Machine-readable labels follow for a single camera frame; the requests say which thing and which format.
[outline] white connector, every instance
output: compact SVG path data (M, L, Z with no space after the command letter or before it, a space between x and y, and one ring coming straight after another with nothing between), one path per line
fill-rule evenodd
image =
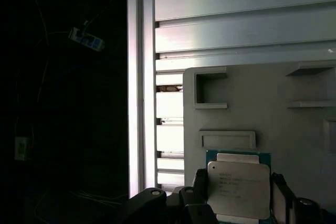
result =
M17 161L26 161L28 159L30 138L25 136L15 137L14 159Z

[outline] screw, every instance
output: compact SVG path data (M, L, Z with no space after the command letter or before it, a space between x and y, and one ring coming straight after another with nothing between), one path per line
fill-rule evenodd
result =
M300 202L306 206L312 205L312 202L308 199L301 199Z

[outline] dark background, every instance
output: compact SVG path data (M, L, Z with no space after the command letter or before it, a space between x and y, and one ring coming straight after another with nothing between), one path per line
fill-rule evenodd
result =
M47 189L37 212L50 224L92 223L109 213L109 207L69 191L110 197L128 192L127 0L109 1L38 0L48 33L80 28L108 6L86 29L106 43L96 52L68 33L49 35L47 47L35 1L3 0L2 223L43 223L34 208ZM17 136L32 137L34 130L25 162L14 161L16 121Z

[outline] wire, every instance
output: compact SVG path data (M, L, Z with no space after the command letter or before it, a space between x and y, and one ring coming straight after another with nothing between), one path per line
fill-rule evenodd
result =
M41 21L42 21L42 24L43 24L43 27L44 27L44 32L45 32L45 35L46 35L46 43L47 43L47 47L49 47L49 40L48 40L48 32L47 32L46 22L45 22L45 20L44 20L44 18L43 18L43 14L42 14L42 12L41 12L41 9L40 9L40 7L39 7L39 5L38 5L37 0L35 0L35 3L36 3L36 6L37 6L38 11L39 11L39 13L40 13ZM39 88L39 90L38 90L37 102L39 101L39 98L40 98L40 94L41 94L41 90L42 90L42 84L43 84L43 82L44 82L44 77L45 77L45 75L46 75L46 71L47 71L47 68L48 68L48 61L49 61L49 58L47 58L46 65L45 65L45 67L44 67L41 86L40 86L40 88Z
M68 34L68 33L69 33L68 31L52 31L52 32L48 33L48 36L49 36L49 35L53 35L53 34ZM44 39L44 38L40 39L40 40L35 44L34 47L37 47L38 44L40 44L41 41L42 41L43 39Z
M46 66L44 67L44 71L43 71L43 76L42 76L42 81L41 81L40 88L38 89L37 102L38 102L39 99L40 99L41 90L42 90L42 85L43 85L43 83L44 83L44 78L45 78L45 76L46 76L46 72L47 72L47 68L48 68L48 63L49 63L49 57L47 58Z
M49 224L48 221L42 219L38 214L37 214L37 208L39 207L39 205L41 204L42 200L44 199L44 197L48 194L49 189L45 191L45 193L41 196L40 200L38 201L38 203L36 204L35 208L34 208L34 216L39 219L40 221L42 221L44 224Z
M31 139L32 139L32 145L30 146L30 148L33 148L33 146L34 146L34 126L33 126L33 124L31 125L32 127L31 127Z
M113 197L113 198L110 198L110 197L105 197L105 196L100 196L100 195L95 195L95 194L89 194L89 193L86 193L85 191L81 190L81 192L87 196L94 196L94 197L99 197L99 198L103 198L103 199L109 199L109 200L114 200L114 199L118 199L118 198L121 198L121 197L124 197L124 196L128 196L128 194L123 194L123 195L119 195L119 196L116 196L116 197Z
M38 8L38 11L40 13L40 17L41 17L41 20L42 20L42 23L43 23L43 27L44 27L44 32L45 32L45 35L46 35L46 43L47 43L47 46L49 46L49 40L48 40L48 33L47 33L47 26L46 26L46 23L44 21L44 18L43 18L43 15L42 15L42 12L41 12L41 9L38 5L38 2L37 0L35 0L35 3L36 3L36 6Z
M103 205L107 205L107 206L109 206L109 207L115 207L115 206L113 206L113 205L110 205L110 204L108 204L108 203L105 203L105 202L103 202L103 201L101 201L101 200L97 200L97 199L93 199L93 198L90 198L90 197L85 197L85 196L82 196L82 195L76 194L76 193L74 193L73 191L70 191L70 193L71 193L71 194L73 194L73 195L75 195L75 196L77 196L77 197L79 197L79 198L83 198L83 199L90 199L90 200L93 200L93 201L99 202L99 203L101 203L101 204L103 204Z
M17 137L17 132L16 132L16 128L17 128L17 122L19 121L19 117L16 118L16 121L15 121L15 125L14 125L14 133L15 133L15 136Z
M96 18L98 18L98 17L99 17L99 16L106 10L106 8L111 4L112 1L113 1L113 0L109 0L109 4L106 5L106 6L103 8L103 10L101 10L100 13L98 13L92 20L90 20L90 21L85 25L82 34L84 34L84 32L86 31L86 29L88 28L88 26L89 26L94 20L96 20Z

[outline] cable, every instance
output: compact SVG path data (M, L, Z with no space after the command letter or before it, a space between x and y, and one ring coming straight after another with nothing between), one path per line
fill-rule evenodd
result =
M35 0L35 3L36 3L36 6L37 6L37 9L40 13L40 17L41 17L41 20L42 20L42 23L43 23L43 27L44 27L44 32L45 32L45 35L46 35L46 43L47 43L47 47L49 46L49 40L48 40L48 32L47 32L47 26L46 26L46 22L43 18L43 15L42 15L42 12L41 12L41 9L38 5L38 2L37 0ZM49 58L47 58L47 62L46 62L46 66L44 67L44 71L43 71L43 77L42 77L42 82L41 82L41 86L38 90L38 94L37 94L37 102L39 101L39 98L40 98L40 94L41 94L41 90L42 90L42 84L44 82L44 77L46 75L46 71L47 71L47 68L48 68L48 61L49 61Z
M53 35L53 34L68 34L68 33L69 33L68 31L52 31L52 32L48 33L48 36L49 36L49 35ZM37 47L38 44L40 44L42 40L43 40L43 38L40 39L40 40L38 41L38 43L35 44L34 47Z
M36 6L38 8L38 11L40 13L40 17L41 17L41 20L42 20L42 23L43 23L43 27L44 27L44 32L45 32L45 35L46 35L46 43L47 43L47 46L49 46L49 40L48 40L48 33L47 33L47 26L46 26L46 23L44 21L44 18L43 18L43 15L42 15L42 12L41 12L41 9L38 5L38 2L37 0L35 0L35 3L36 3Z
M45 191L45 193L41 196L40 200L38 201L38 203L36 204L35 208L34 208L34 216L39 219L40 221L42 221L44 224L49 224L48 221L42 219L38 214L37 214L37 208L39 207L39 205L41 204L42 200L44 199L44 197L48 194L49 189Z
M119 196L116 196L116 197L113 197L113 198L110 198L110 197L105 197L105 196L100 196L100 195L95 195L95 194L89 194L89 193L86 193L85 191L81 190L81 192L87 196L94 196L94 197L99 197L99 198L103 198L103 199L109 199L109 200L114 200L114 199L118 199L118 198L121 198L121 197L124 197L124 196L128 196L128 194L123 194L123 195L119 195Z
M109 207L115 207L115 206L113 206L113 205L110 205L110 204L108 204L108 203L105 203L105 202L103 202L103 201L101 201L101 200L97 200L97 199L93 199L93 198L89 198L89 197L85 197L85 196L82 196L82 195L76 194L76 193L74 193L73 191L70 191L70 193L71 193L71 194L73 194L73 195L75 195L75 196L77 196L77 197L79 197L79 198L83 198L83 199L90 199L90 200L93 200L93 201L99 202L99 203L101 203L101 204L103 204L103 205L107 205L107 206L109 206Z
M45 76L46 76L46 72L47 72L47 68L48 68L48 63L49 63L49 57L47 58L46 66L44 67L44 71L43 71L43 76L42 76L42 81L41 81L40 88L38 89L37 102L38 102L39 99L40 99L41 90L42 90L42 85L43 85L43 83L44 83L44 78L45 78Z
M33 124L31 125L32 127L31 127L31 139L32 139L32 145L30 146L30 149L31 148L33 148L33 146L34 146L34 126L33 126Z
M17 137L17 132L16 132L16 128L17 128L17 122L19 121L19 117L17 116L16 117L16 121L15 121L15 125L14 125L14 133L15 133L15 136Z
M76 194L77 194L78 197L85 197L85 198L89 198L89 199L99 200L100 202L105 202L105 203L108 203L108 204L122 205L122 203L119 203L119 202L114 202L114 201L104 200L104 199L97 199L97 198L94 198L92 196L88 196L88 195L85 195L83 193L80 193L80 192L76 192Z
M86 29L88 28L88 26L89 26L89 25L90 25L96 18L98 18L98 17L99 17L99 16L106 10L106 8L111 4L112 1L113 1L113 0L109 0L109 4L106 5L106 6L103 8L103 10L101 10L100 13L98 13L92 20L90 20L90 21L85 25L82 34L84 34L85 31L86 31Z

